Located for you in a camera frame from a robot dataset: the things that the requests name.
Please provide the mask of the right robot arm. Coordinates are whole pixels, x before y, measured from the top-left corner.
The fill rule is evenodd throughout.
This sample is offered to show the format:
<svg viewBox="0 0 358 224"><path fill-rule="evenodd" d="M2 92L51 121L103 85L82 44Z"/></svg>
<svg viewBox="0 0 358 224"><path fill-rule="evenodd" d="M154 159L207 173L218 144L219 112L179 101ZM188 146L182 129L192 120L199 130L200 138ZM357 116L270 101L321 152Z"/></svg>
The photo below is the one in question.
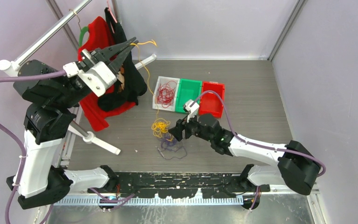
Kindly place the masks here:
<svg viewBox="0 0 358 224"><path fill-rule="evenodd" d="M177 141L198 137L210 143L219 153L246 157L264 163L247 165L241 176L241 188L247 192L262 185L285 185L301 195L310 195L323 166L298 141L274 144L246 138L221 127L211 114L177 120L168 131Z"/></svg>

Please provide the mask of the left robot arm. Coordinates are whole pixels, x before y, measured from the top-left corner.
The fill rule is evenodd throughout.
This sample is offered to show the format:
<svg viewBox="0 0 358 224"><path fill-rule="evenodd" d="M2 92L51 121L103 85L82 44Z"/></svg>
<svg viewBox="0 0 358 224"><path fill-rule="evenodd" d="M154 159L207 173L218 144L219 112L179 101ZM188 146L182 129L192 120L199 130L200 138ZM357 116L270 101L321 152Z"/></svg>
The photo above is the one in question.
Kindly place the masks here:
<svg viewBox="0 0 358 224"><path fill-rule="evenodd" d="M61 71L38 60L20 68L13 86L30 102L24 121L26 160L23 170L7 178L7 183L18 181L18 203L23 209L56 203L74 191L116 189L118 178L109 166L71 171L52 162L76 118L70 108L90 93L101 96L113 86L135 44L136 38L131 38L104 49L82 50L81 61L68 63Z"/></svg>

